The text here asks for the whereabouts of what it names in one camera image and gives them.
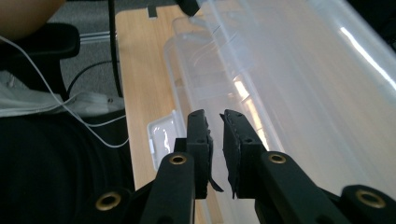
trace person's arm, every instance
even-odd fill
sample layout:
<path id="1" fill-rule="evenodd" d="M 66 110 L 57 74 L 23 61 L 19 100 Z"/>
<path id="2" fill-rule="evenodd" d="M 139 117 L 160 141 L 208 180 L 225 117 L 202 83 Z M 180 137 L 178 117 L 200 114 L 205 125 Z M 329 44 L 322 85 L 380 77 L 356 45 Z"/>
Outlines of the person's arm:
<path id="1" fill-rule="evenodd" d="M 10 40 L 38 30 L 65 0 L 0 0 L 0 35 Z"/>

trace black cable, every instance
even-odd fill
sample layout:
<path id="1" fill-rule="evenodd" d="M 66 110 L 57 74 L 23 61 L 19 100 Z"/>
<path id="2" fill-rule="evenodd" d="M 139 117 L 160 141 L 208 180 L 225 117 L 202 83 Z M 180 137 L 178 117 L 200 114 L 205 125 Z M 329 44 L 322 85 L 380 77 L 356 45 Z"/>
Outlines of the black cable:
<path id="1" fill-rule="evenodd" d="M 86 71 L 90 70 L 91 68 L 104 64 L 104 63 L 112 63 L 113 61 L 102 61 L 99 63 L 93 63 L 90 66 L 82 69 L 79 73 L 76 74 L 76 76 L 73 78 L 72 82 L 70 83 L 69 87 L 67 88 L 67 95 L 70 95 L 70 92 L 72 91 L 72 88 L 74 86 L 74 84 L 77 82 L 77 80 L 79 79 L 79 77 L 81 77 L 82 74 L 84 74 Z"/>
<path id="2" fill-rule="evenodd" d="M 110 50 L 111 61 L 113 64 L 114 81 L 116 82 L 117 93 L 122 97 L 122 89 L 120 85 L 119 67 L 117 65 L 117 50 L 116 50 L 116 13 L 114 8 L 114 0 L 108 0 L 108 18 L 110 26 Z"/>

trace light wood surface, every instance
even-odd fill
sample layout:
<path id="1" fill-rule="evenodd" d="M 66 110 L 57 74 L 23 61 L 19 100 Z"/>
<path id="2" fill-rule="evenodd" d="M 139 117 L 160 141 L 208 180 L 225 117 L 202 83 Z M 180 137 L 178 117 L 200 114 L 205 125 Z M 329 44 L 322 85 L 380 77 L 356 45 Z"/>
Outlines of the light wood surface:
<path id="1" fill-rule="evenodd" d="M 173 19 L 184 15 L 177 6 L 157 7 L 157 13 L 157 19 L 150 19 L 145 8 L 122 11 L 116 16 L 136 189 L 145 186 L 156 175 L 149 152 L 147 125 L 175 109 L 163 46 L 173 35 Z M 215 203 L 208 207 L 218 209 L 216 197 L 213 200 Z M 201 204 L 196 203 L 195 208 L 195 223 L 205 223 Z M 221 220 L 221 215 L 217 214 L 214 218 Z"/>

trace wooden desk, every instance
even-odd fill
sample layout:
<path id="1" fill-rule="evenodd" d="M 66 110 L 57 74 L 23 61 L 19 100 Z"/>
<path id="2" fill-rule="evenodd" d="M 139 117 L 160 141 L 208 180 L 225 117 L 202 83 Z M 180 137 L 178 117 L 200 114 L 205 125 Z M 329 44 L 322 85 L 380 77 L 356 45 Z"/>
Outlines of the wooden desk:
<path id="1" fill-rule="evenodd" d="M 147 125 L 169 115 L 175 108 L 163 46 L 173 36 L 173 19 L 184 15 L 178 6 L 158 7 L 157 13 L 157 19 L 150 19 L 146 9 L 123 11 L 116 16 L 122 87 L 137 189 L 156 175 L 149 152 Z M 211 220 L 222 222 L 219 212 L 214 217 L 211 215 Z M 200 203 L 196 204 L 195 223 L 205 223 Z"/>

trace gray carpet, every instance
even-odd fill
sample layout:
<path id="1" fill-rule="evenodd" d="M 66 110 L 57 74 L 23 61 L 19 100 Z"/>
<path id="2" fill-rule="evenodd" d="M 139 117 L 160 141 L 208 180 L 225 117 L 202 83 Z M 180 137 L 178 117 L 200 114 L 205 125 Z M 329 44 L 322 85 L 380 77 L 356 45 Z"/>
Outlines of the gray carpet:
<path id="1" fill-rule="evenodd" d="M 144 8 L 147 5 L 168 6 L 173 0 L 115 0 L 116 13 L 134 8 Z M 64 22 L 75 25 L 81 35 L 108 32 L 107 1 L 68 1 L 50 19 L 53 22 Z M 66 88 L 84 68 L 103 61 L 110 61 L 110 40 L 107 36 L 100 41 L 82 44 L 77 57 L 61 61 L 61 68 Z M 0 82 L 8 86 L 23 88 L 24 85 L 7 72 L 0 73 Z M 111 63 L 93 67 L 85 72 L 75 83 L 71 91 L 74 95 L 80 91 L 94 91 L 107 95 L 117 95 L 116 84 Z"/>

